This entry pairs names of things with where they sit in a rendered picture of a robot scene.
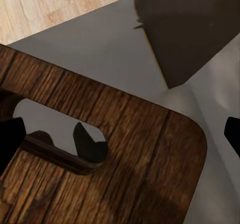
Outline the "cutting board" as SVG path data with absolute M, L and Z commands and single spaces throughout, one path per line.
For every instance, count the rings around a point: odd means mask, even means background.
M 22 141 L 0 177 L 0 224 L 184 224 L 207 157 L 192 118 L 0 43 L 0 103 L 18 94 L 100 129 L 88 169 Z

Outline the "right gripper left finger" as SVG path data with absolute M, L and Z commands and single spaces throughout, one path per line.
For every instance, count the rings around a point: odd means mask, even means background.
M 0 122 L 0 177 L 26 136 L 21 117 Z

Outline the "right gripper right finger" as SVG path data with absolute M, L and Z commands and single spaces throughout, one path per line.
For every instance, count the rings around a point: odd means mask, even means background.
M 228 117 L 224 135 L 240 157 L 240 119 Z

